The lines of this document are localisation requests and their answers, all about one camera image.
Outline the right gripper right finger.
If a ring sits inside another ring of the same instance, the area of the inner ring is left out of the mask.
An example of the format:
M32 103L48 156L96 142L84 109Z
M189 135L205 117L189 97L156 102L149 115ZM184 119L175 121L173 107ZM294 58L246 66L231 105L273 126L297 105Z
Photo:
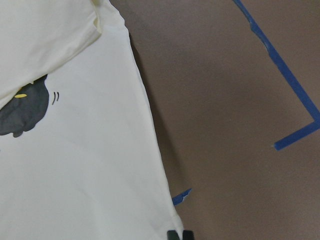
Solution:
M182 240L195 240L195 236L192 230L184 230L182 232Z

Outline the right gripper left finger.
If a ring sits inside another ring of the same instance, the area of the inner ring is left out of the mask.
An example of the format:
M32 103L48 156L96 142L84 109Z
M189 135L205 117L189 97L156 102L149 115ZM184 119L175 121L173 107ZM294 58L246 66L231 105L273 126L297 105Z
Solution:
M167 240L180 240L180 237L175 230L169 230L167 232Z

